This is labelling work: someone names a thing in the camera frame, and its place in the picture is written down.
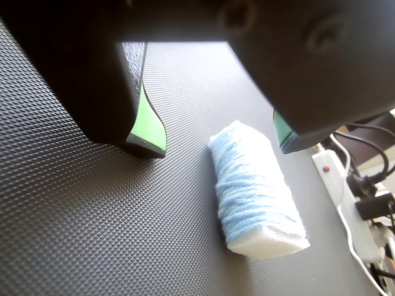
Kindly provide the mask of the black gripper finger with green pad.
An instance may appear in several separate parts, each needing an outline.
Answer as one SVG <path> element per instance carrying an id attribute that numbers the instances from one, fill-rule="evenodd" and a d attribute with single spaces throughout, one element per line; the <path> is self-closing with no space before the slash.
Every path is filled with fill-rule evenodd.
<path id="1" fill-rule="evenodd" d="M 285 154 L 304 150 L 346 123 L 394 107 L 394 48 L 373 44 L 309 50 L 300 41 L 232 38 L 229 45 L 289 127 Z"/>
<path id="2" fill-rule="evenodd" d="M 76 12 L 2 12 L 1 18 L 82 132 L 141 158 L 164 158 L 167 134 L 148 98 L 145 42 L 112 40 Z"/>

